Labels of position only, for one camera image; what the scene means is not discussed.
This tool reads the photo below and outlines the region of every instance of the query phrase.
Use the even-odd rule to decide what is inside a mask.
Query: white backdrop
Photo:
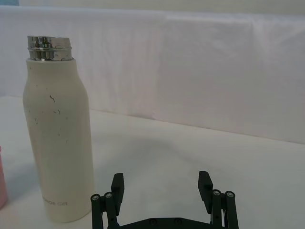
[[[21,6],[305,14],[304,0],[19,0]]]
[[[305,144],[305,17],[0,7],[0,94],[30,34],[71,39],[92,109]]]

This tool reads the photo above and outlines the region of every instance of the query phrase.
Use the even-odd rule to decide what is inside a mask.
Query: white water bottle
[[[91,210],[94,193],[89,105],[69,38],[28,37],[23,106],[49,218],[69,222]]]

